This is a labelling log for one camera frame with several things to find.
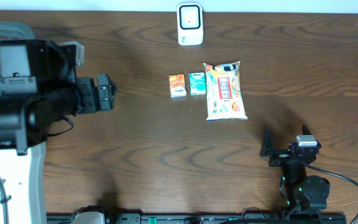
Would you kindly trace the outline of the small orange tissue pack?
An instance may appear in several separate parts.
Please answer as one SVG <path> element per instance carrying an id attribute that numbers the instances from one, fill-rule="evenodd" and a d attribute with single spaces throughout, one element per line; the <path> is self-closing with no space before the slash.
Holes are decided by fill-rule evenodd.
<path id="1" fill-rule="evenodd" d="M 170 96 L 172 98 L 184 97 L 187 95 L 184 74 L 170 75 Z"/>

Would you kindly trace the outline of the small teal tissue pack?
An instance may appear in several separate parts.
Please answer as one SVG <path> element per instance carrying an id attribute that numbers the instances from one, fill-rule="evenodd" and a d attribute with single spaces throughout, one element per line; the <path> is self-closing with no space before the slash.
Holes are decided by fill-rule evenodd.
<path id="1" fill-rule="evenodd" d="M 203 72 L 190 73 L 190 93 L 191 95 L 205 95 L 206 94 L 206 79 Z"/>

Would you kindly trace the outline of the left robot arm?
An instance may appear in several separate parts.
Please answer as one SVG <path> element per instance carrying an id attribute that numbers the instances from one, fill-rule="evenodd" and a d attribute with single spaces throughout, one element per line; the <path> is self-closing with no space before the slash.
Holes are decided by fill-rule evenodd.
<path id="1" fill-rule="evenodd" d="M 78 78 L 83 46 L 47 40 L 0 43 L 0 223 L 46 223 L 44 161 L 50 126 L 114 107 L 103 73 Z"/>

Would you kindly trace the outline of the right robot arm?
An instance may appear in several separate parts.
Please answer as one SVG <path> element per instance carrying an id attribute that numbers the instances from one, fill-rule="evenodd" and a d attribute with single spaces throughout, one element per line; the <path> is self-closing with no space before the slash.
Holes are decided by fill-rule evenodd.
<path id="1" fill-rule="evenodd" d="M 319 215 L 327 208 L 330 183 L 317 175 L 308 175 L 306 166 L 316 160 L 321 144 L 302 126 L 302 134 L 291 142 L 287 149 L 276 149 L 268 129 L 260 150 L 260 157 L 268 158 L 270 167 L 282 170 L 281 191 L 287 200 L 288 208 L 280 216 L 290 220 L 296 215 Z"/>

